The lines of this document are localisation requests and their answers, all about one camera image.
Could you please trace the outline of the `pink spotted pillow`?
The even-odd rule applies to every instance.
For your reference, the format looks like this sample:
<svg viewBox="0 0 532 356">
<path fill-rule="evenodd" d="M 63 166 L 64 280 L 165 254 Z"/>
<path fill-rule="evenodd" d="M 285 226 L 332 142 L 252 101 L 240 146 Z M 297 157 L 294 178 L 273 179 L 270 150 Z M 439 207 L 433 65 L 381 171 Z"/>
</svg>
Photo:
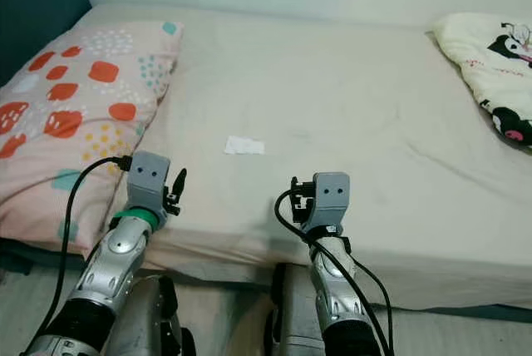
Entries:
<svg viewBox="0 0 532 356">
<path fill-rule="evenodd" d="M 170 89 L 181 22 L 77 25 L 0 91 L 0 235 L 87 253 Z"/>
</svg>

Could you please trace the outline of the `cream cartoon print blanket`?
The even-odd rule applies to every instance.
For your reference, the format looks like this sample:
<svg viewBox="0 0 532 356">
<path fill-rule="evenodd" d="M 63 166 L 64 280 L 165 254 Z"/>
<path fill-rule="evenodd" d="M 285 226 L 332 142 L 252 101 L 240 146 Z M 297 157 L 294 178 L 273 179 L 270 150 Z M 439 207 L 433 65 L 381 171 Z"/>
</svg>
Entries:
<svg viewBox="0 0 532 356">
<path fill-rule="evenodd" d="M 431 32 L 495 132 L 532 153 L 532 17 L 456 12 Z"/>
</svg>

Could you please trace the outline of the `beige sheeted bed mattress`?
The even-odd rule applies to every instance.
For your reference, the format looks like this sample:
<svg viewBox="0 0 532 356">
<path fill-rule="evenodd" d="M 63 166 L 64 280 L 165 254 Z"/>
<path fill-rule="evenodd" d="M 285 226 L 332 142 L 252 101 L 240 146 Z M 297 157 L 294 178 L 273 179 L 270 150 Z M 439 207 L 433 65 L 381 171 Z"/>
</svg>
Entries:
<svg viewBox="0 0 532 356">
<path fill-rule="evenodd" d="M 457 193 L 489 191 L 501 213 L 532 211 L 532 155 L 498 138 L 426 30 L 186 7 L 97 7 L 122 7 L 122 13 L 77 25 L 184 27 L 170 89 L 134 151 L 168 158 L 172 151 L 190 153 L 225 184 L 254 167 L 277 173 L 288 163 L 308 162 L 308 173 L 290 176 L 278 194 L 294 176 L 345 172 L 351 189 L 343 220 L 360 191 L 350 167 L 368 172 L 376 193 L 388 181 L 425 178 L 432 158 L 445 173 L 474 182 Z M 265 154 L 225 155 L 228 136 L 262 141 Z M 183 212 L 191 169 L 170 162 L 174 172 L 189 170 Z M 356 233 L 343 220 L 357 257 Z"/>
</svg>

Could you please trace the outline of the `grey right robot leg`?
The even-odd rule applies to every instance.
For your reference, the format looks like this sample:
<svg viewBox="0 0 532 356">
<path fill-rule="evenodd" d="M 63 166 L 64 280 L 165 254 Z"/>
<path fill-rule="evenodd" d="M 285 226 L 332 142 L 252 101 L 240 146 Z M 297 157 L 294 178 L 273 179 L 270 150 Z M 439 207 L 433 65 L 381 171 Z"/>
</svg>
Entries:
<svg viewBox="0 0 532 356">
<path fill-rule="evenodd" d="M 326 356 L 316 291 L 305 266 L 280 264 L 271 279 L 273 310 L 266 319 L 264 356 Z"/>
</svg>

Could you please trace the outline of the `grey robot leg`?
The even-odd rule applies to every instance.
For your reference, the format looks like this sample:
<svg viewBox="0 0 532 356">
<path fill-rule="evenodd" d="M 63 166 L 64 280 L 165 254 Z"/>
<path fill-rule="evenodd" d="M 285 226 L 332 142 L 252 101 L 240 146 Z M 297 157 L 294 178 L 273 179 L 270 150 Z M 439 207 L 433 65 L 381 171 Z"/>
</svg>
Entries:
<svg viewBox="0 0 532 356">
<path fill-rule="evenodd" d="M 197 356 L 193 334 L 181 326 L 175 284 L 168 276 L 134 281 L 104 356 Z"/>
<path fill-rule="evenodd" d="M 280 264 L 271 279 L 273 310 L 266 319 L 264 356 L 326 356 L 316 291 L 305 266 Z"/>
</svg>

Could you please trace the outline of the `grey left robot leg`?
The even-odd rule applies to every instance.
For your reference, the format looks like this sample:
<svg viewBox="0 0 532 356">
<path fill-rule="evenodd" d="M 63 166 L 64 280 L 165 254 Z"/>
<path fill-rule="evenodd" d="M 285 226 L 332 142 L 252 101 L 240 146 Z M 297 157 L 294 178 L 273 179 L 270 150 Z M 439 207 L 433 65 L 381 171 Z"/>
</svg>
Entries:
<svg viewBox="0 0 532 356">
<path fill-rule="evenodd" d="M 193 334 L 181 326 L 175 284 L 168 276 L 134 281 L 104 356 L 197 356 Z"/>
</svg>

